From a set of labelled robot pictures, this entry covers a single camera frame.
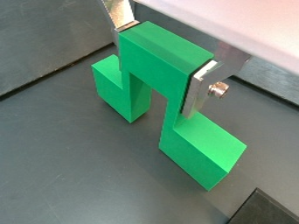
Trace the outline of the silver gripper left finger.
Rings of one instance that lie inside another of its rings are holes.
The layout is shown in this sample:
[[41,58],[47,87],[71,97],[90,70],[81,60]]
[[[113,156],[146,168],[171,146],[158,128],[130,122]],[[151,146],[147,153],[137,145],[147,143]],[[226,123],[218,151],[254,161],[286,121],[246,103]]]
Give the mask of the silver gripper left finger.
[[119,46],[119,33],[139,24],[130,0],[98,0],[98,4],[111,27],[114,44]]

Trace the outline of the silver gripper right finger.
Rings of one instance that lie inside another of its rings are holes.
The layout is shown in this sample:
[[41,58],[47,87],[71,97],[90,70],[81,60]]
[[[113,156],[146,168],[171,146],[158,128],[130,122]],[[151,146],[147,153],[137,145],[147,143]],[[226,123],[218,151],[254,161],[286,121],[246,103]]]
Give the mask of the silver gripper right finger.
[[186,118],[191,118],[202,110],[210,96],[225,97],[230,86],[222,81],[239,72],[250,58],[251,55],[247,52],[226,42],[219,42],[214,59],[191,76],[182,106],[182,114]]

